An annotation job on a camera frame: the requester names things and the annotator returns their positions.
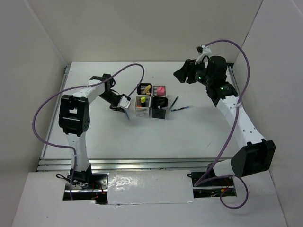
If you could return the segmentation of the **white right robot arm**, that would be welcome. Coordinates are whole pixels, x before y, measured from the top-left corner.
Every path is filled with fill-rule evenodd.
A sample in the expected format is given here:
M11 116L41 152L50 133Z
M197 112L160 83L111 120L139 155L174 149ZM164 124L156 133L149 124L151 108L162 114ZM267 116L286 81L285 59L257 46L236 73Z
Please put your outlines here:
M187 59L174 72L181 83L203 84L214 106L223 114L231 127L231 135L238 143L239 151L230 159L216 159L203 178L211 185L218 185L223 176L245 177L269 170L276 146L256 129L239 102L234 86L227 81L227 63L224 57L209 57L207 63Z

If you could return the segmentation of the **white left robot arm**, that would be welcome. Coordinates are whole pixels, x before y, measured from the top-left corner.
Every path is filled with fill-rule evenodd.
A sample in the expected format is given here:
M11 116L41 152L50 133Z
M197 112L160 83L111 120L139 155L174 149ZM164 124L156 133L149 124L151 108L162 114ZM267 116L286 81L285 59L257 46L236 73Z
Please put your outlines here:
M91 164L87 155L86 131L90 126L89 105L100 97L110 103L110 109L126 113L130 107L130 98L125 94L116 94L112 87L116 81L109 74L93 76L89 83L72 95L61 97L59 126L67 136L71 149L72 181L87 189L93 184Z

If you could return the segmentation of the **yellow black highlighter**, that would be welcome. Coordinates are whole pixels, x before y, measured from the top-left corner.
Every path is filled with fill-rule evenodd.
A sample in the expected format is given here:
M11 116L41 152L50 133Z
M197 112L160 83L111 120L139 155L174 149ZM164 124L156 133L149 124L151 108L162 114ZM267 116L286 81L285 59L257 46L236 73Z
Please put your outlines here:
M141 104L141 107L145 107L146 106L146 97L142 96L140 98L140 104Z

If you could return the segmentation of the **pale yellow highlighter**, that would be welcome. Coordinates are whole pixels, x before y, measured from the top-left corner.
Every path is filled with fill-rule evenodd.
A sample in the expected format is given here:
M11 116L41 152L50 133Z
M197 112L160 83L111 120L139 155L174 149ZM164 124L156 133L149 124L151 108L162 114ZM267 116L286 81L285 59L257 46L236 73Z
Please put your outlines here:
M151 89L151 85L147 85L147 86L145 87L145 89L143 90L142 94L148 93L150 89Z

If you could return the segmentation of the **green pen refill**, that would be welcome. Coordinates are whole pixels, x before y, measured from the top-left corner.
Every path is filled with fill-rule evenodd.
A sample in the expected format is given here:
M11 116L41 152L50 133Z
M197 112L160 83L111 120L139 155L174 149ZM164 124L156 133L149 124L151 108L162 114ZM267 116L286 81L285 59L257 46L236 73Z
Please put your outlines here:
M176 101L178 100L179 96L177 96L174 101L172 102L171 106L169 107L169 109L171 110L174 106L174 104L176 103Z

